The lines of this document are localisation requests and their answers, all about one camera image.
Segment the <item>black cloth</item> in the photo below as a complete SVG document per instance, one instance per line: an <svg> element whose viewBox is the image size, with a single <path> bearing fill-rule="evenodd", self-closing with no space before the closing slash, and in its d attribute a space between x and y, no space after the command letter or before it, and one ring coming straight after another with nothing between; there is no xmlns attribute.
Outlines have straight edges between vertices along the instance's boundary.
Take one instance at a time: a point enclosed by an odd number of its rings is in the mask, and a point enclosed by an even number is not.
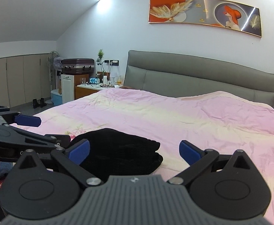
<svg viewBox="0 0 274 225"><path fill-rule="evenodd" d="M148 175L162 163L156 153L160 143L113 129L101 129L76 136L70 145L88 139L90 154L81 167L104 182L110 175Z"/></svg>

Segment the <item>upholstered headboard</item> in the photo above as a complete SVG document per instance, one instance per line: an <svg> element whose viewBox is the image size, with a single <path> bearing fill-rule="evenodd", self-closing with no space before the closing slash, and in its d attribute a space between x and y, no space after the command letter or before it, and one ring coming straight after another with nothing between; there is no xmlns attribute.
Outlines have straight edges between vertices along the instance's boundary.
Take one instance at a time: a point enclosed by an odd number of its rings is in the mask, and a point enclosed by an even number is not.
<svg viewBox="0 0 274 225"><path fill-rule="evenodd" d="M124 85L168 97L225 91L274 107L274 74L189 55L129 51Z"/></svg>

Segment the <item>ceiling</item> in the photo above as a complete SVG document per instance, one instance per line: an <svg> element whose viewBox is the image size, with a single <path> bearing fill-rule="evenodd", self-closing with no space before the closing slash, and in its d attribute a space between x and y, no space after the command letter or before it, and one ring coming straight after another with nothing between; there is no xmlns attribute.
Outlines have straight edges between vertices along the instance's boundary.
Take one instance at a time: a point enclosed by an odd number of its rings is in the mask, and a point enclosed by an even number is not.
<svg viewBox="0 0 274 225"><path fill-rule="evenodd" d="M0 43L57 40L98 0L0 0Z"/></svg>

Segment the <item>white feather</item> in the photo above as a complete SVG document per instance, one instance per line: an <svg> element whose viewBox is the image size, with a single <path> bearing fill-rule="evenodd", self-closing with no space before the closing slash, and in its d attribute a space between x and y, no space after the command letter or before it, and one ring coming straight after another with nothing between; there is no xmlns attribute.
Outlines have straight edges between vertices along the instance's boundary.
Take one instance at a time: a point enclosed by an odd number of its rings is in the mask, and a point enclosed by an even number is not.
<svg viewBox="0 0 274 225"><path fill-rule="evenodd" d="M150 9L149 13L160 19L169 19L170 21L173 21L173 17L190 9L192 1L193 0L187 0L182 3L174 3L171 5L170 9L166 5L153 7Z"/></svg>
<svg viewBox="0 0 274 225"><path fill-rule="evenodd" d="M261 28L261 18L259 15L253 15L249 20L249 24L253 29L260 29Z"/></svg>

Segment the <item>suitcase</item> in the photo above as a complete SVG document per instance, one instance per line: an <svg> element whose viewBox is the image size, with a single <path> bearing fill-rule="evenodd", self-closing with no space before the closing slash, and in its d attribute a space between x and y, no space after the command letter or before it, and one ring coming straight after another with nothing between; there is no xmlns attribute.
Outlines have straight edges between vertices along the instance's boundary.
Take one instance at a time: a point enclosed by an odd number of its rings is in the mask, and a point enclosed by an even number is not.
<svg viewBox="0 0 274 225"><path fill-rule="evenodd" d="M71 58L64 59L62 63L62 74L92 74L94 71L94 59Z"/></svg>

